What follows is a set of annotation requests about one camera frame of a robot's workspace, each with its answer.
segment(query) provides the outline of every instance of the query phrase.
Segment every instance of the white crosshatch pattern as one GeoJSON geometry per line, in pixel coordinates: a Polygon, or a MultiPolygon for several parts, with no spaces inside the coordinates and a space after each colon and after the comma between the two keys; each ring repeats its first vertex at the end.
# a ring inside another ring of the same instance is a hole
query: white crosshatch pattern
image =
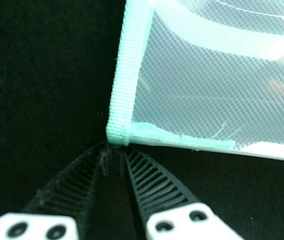
{"type": "MultiPolygon", "coordinates": [[[[274,2],[179,0],[192,14],[233,31],[284,37],[284,0],[274,2]]],[[[188,41],[192,29],[180,28],[172,31],[155,6],[132,121],[177,135],[234,140],[237,151],[259,142],[284,145],[284,43],[269,46],[261,59],[198,46],[188,41]]],[[[219,43],[214,31],[207,35],[219,43]]]]}

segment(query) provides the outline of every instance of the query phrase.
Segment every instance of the black background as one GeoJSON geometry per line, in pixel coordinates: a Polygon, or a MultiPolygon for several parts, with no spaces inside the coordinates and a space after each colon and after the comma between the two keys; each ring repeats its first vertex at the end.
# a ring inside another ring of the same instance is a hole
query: black background
{"type": "MultiPolygon", "coordinates": [[[[0,215],[106,138],[124,4],[0,0],[0,215]]],[[[283,161],[138,148],[245,239],[284,239],[283,161]]],[[[99,195],[92,236],[135,239],[123,181],[106,178],[99,195]]]]}

